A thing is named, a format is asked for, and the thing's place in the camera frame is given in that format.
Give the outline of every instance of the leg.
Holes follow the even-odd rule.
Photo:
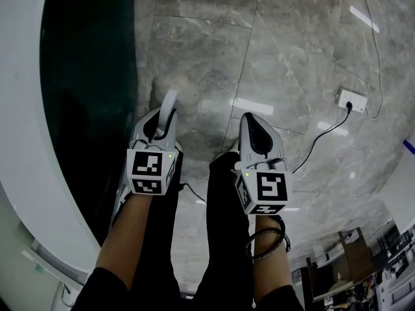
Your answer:
[[[166,195],[154,196],[137,266],[130,302],[143,310],[172,306],[179,302],[180,291],[171,264],[171,242],[179,193],[183,154],[176,162],[176,171]]]
[[[249,221],[230,171],[238,160],[238,153],[227,152],[210,164],[206,209],[209,266],[192,301],[196,308],[218,307],[215,296],[220,294],[226,296],[221,301],[234,310],[252,306],[252,261],[245,255]]]

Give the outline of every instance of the marble floor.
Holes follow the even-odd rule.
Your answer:
[[[294,175],[290,206],[299,211],[281,214],[292,270],[320,256],[337,231],[360,226],[370,240],[390,218],[378,192],[414,129],[415,0],[368,3],[381,68],[370,22],[362,20],[365,0],[136,0],[138,114],[157,101],[154,84],[180,92],[182,180],[204,198],[208,163],[236,140],[243,113],[275,127],[294,169],[313,139],[344,118],[335,104],[339,86],[366,95],[375,115],[381,73],[379,118],[352,112]],[[206,206],[196,200],[181,191],[172,246],[176,278],[188,292],[209,259]]]

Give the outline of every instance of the black cable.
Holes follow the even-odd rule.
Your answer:
[[[191,192],[193,192],[193,194],[195,194],[195,196],[197,197],[197,198],[199,198],[202,202],[204,202],[205,204],[207,204],[206,203],[206,200],[204,200],[202,197],[200,197],[197,193],[195,193],[195,191],[192,189],[192,187],[188,184],[188,183],[181,183],[180,184],[181,186],[185,186],[185,185],[187,185],[188,187],[189,187],[189,189],[190,189],[190,191]]]
[[[350,112],[351,112],[351,109],[353,108],[353,106],[351,105],[351,102],[348,102],[348,103],[346,104],[346,107],[348,108],[348,114],[347,114],[346,118],[345,118],[345,119],[344,119],[341,123],[339,123],[338,125],[336,125],[336,126],[334,126],[334,127],[330,128],[330,129],[328,129],[326,132],[324,132],[324,133],[320,134],[319,136],[317,136],[317,138],[316,138],[316,139],[314,140],[314,142],[313,142],[313,145],[311,146],[311,149],[310,149],[310,151],[309,151],[309,155],[305,158],[305,160],[303,161],[303,163],[302,163],[300,166],[298,166],[296,169],[294,169],[294,172],[292,172],[292,173],[295,173],[297,170],[299,170],[299,169],[301,168],[301,166],[302,166],[302,165],[304,165],[304,164],[305,164],[305,162],[306,162],[306,161],[307,161],[307,159],[309,158],[309,156],[310,156],[311,152],[313,151],[314,145],[316,144],[317,140],[318,140],[321,136],[324,136],[325,134],[327,134],[327,133],[329,133],[329,132],[332,132],[334,129],[338,128],[338,127],[339,127],[339,126],[341,126],[343,123],[345,123],[345,121],[348,119],[348,117],[349,117],[349,115],[350,115]]]
[[[268,165],[268,168],[271,170],[271,169],[275,169],[275,167],[273,167],[273,165],[274,165],[275,163],[279,162],[279,161],[284,161],[284,162],[287,162],[287,160],[286,160],[285,158],[274,158],[274,159],[272,159],[272,160],[268,160],[268,161],[261,161],[261,162],[259,162],[259,163],[254,163],[253,165],[248,166],[246,169],[249,169],[249,168],[251,168],[251,167],[253,167],[254,169],[257,169],[257,166],[258,166],[260,163],[266,163],[266,164]]]
[[[69,290],[69,288],[66,286],[66,284],[63,282],[63,281],[61,281],[61,283],[64,285],[64,287],[62,288],[62,295],[60,296],[60,301],[62,302],[62,304],[63,305],[65,305],[67,308],[72,308],[72,306],[74,306],[75,305],[75,302],[74,303],[72,303],[72,304],[67,304],[65,301],[64,301],[64,295],[65,295],[65,290],[66,290],[66,292],[70,295],[71,294],[71,291]]]
[[[161,148],[160,146],[158,146],[158,145],[155,145],[155,144],[152,144],[152,143],[148,143],[148,142],[146,142],[144,139],[135,139],[134,140],[134,144],[131,146],[131,142],[132,142],[133,140],[131,140],[130,141],[130,148],[131,149],[134,149],[134,147],[135,147],[135,145],[136,145],[136,143],[138,142],[138,141],[140,141],[140,142],[144,142],[145,143],[145,145],[146,145],[146,147],[144,148],[144,150],[147,150],[148,148],[150,148],[151,146],[155,146],[156,148],[159,148],[159,150],[160,151],[165,151],[165,149],[164,148]]]
[[[291,249],[290,240],[289,240],[288,236],[285,234],[285,224],[284,224],[283,219],[279,215],[274,215],[274,216],[270,216],[270,217],[273,220],[277,221],[280,228],[264,228],[264,229],[261,229],[260,231],[257,231],[255,234],[250,236],[249,241],[246,244],[246,248],[245,248],[246,256],[250,260],[259,260],[259,259],[265,258],[266,256],[269,256],[271,253],[273,253],[275,250],[277,250],[277,248],[283,242],[283,240],[285,240],[285,243],[287,244],[285,246],[285,251],[289,252],[290,249]],[[268,234],[268,233],[277,233],[278,234],[278,238],[275,241],[275,243],[270,248],[265,250],[264,252],[261,252],[258,255],[252,256],[251,255],[251,243],[255,240],[255,238],[257,236],[262,235],[262,234]]]

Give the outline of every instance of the bracelet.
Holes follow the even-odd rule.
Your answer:
[[[250,260],[259,260],[259,259],[262,259],[262,258],[265,258],[265,257],[269,256],[271,253],[273,253],[275,250],[277,250],[277,248],[283,242],[283,240],[285,240],[285,243],[286,243],[285,251],[289,252],[291,250],[290,240],[289,240],[287,234],[285,234],[284,221],[282,220],[282,218],[279,215],[270,216],[270,217],[274,221],[277,221],[277,223],[279,224],[281,229],[280,228],[271,228],[271,227],[270,228],[264,228],[264,229],[261,229],[260,231],[257,231],[255,234],[252,234],[250,236],[249,241],[246,244],[246,248],[245,248],[246,256]],[[272,246],[270,246],[267,250],[265,250],[264,252],[261,252],[258,255],[252,256],[251,255],[252,241],[254,241],[257,236],[262,235],[262,234],[268,234],[268,233],[277,233],[279,235],[277,240],[275,241],[275,243]]]

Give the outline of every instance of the wall socket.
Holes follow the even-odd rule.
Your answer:
[[[340,87],[340,89],[338,89],[338,93],[336,94],[336,103],[339,107],[347,108],[346,104],[348,102],[351,102],[353,105],[353,111],[362,113],[366,108],[368,99],[360,93],[356,93],[352,90],[346,89],[345,87]]]

